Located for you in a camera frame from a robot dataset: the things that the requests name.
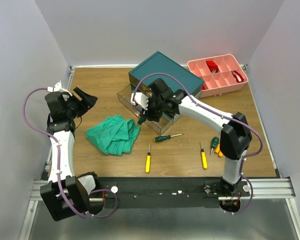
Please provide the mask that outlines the clear drawer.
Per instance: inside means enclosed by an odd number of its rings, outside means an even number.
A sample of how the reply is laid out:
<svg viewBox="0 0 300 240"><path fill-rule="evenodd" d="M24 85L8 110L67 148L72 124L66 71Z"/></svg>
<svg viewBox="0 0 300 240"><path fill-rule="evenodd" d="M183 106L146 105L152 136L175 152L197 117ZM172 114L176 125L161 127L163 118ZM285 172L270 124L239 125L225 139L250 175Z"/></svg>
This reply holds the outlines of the clear drawer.
<svg viewBox="0 0 300 240"><path fill-rule="evenodd" d="M140 117L142 108L139 106L133 106L130 102L131 86L128 84L122 90L117 93L118 101L123 104L128 110L130 110L137 118ZM142 125L147 125L152 130L154 130L158 135L164 135L167 133L168 129L173 125L174 118L169 117L167 114L163 114L159 122L146 120Z"/></svg>

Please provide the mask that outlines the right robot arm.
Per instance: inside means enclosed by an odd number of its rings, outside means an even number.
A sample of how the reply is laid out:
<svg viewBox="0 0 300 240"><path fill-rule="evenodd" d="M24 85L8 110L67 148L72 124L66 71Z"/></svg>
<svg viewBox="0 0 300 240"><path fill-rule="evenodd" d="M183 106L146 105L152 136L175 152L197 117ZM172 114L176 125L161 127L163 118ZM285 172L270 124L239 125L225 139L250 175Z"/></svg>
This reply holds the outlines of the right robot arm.
<svg viewBox="0 0 300 240"><path fill-rule="evenodd" d="M184 88L172 91L161 78L153 81L149 88L148 94L135 91L131 95L131 103L141 108L140 116L159 122L164 112L184 115L213 129L220 135L219 147L225 157L219 189L226 196L237 192L243 160L252 140L245 115L220 111L199 101Z"/></svg>

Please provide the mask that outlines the green stubby screwdriver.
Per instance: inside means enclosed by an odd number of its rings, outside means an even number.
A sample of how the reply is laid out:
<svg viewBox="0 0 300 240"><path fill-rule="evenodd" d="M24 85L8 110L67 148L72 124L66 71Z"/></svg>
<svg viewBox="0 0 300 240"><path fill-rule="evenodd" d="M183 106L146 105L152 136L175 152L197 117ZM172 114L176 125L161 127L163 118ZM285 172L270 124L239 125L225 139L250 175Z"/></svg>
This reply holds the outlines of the green stubby screwdriver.
<svg viewBox="0 0 300 240"><path fill-rule="evenodd" d="M138 119L137 124L138 125L142 125L145 121L147 120L146 117L142 116Z"/></svg>

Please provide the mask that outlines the green long screwdriver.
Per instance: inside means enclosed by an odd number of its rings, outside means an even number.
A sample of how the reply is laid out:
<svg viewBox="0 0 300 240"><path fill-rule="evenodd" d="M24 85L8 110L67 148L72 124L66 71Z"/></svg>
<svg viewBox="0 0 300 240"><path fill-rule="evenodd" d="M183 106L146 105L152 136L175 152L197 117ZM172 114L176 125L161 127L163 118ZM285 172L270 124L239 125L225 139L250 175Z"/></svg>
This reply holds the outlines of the green long screwdriver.
<svg viewBox="0 0 300 240"><path fill-rule="evenodd" d="M178 136L182 136L183 134L182 133L179 133L179 134L175 134L175 135L161 135L161 136L157 136L154 138L154 142L155 143L160 143L160 142L163 142L163 141L166 141L166 140L169 140L173 137L178 137Z"/></svg>

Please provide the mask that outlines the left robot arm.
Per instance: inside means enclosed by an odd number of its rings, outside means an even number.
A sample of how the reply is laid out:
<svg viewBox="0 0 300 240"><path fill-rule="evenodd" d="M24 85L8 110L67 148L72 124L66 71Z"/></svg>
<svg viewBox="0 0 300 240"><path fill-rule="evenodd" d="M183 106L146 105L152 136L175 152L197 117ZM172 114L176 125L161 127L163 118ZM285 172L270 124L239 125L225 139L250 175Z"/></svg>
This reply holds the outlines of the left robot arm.
<svg viewBox="0 0 300 240"><path fill-rule="evenodd" d="M98 176L94 172L75 176L73 159L74 119L82 117L98 98L78 87L73 91L75 94L52 90L44 97L50 111L46 132L52 155L48 183L41 186L40 196L55 221L74 216L73 209L80 214L98 214L104 207Z"/></svg>

